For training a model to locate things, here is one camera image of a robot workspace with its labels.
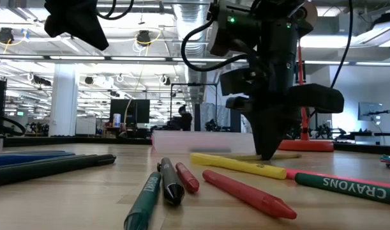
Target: wooden table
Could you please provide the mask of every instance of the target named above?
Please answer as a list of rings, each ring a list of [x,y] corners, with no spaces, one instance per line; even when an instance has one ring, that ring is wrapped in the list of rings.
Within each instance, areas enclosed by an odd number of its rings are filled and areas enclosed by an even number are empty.
[[[0,230],[122,230],[144,182],[162,157],[182,162],[200,181],[196,195],[180,207],[158,200],[150,229],[390,229],[390,205],[227,169],[190,165],[189,155],[151,153],[149,146],[61,144],[5,148],[5,151],[67,150],[117,155],[116,164],[73,171],[0,187]],[[303,153],[273,165],[390,183],[379,155]],[[274,219],[204,182],[204,169],[282,198],[295,220]]]

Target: ceiling duct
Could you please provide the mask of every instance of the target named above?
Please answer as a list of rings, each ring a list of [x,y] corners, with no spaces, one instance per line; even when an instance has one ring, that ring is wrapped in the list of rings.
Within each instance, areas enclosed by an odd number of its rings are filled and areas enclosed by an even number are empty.
[[[176,20],[176,29],[179,39],[183,39],[190,31],[202,26],[205,23],[209,5],[204,4],[174,4],[173,6]],[[201,42],[206,39],[207,30],[203,30],[190,38],[190,41]],[[186,55],[188,58],[203,57],[206,46],[198,43],[186,44]],[[185,67],[185,79],[187,82],[201,83],[202,74]],[[196,89],[189,88],[189,94],[197,94]]]

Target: crayon label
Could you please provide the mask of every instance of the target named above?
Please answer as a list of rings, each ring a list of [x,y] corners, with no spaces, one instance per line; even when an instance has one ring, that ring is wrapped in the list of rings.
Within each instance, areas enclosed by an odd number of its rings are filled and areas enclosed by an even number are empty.
[[[180,170],[181,173],[188,171],[188,169],[183,164],[177,165],[177,168]]]
[[[343,181],[332,178],[324,178],[323,186],[331,189],[338,189],[342,191],[352,192],[361,196],[376,197],[378,199],[386,198],[386,190],[381,187],[374,187],[372,185],[365,185],[355,183],[352,181]]]
[[[146,184],[145,184],[144,188],[142,189],[142,191],[154,192],[158,180],[159,179],[157,177],[154,177],[154,176],[150,177],[148,179],[148,181],[146,182]]]

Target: dark green crayon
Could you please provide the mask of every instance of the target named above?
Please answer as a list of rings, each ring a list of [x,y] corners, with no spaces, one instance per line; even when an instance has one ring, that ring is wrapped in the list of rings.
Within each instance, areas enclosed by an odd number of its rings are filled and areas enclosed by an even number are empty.
[[[305,173],[297,173],[295,180],[300,185],[390,204],[390,188],[388,187]]]
[[[152,172],[124,221],[125,230],[146,230],[158,197],[161,174]]]

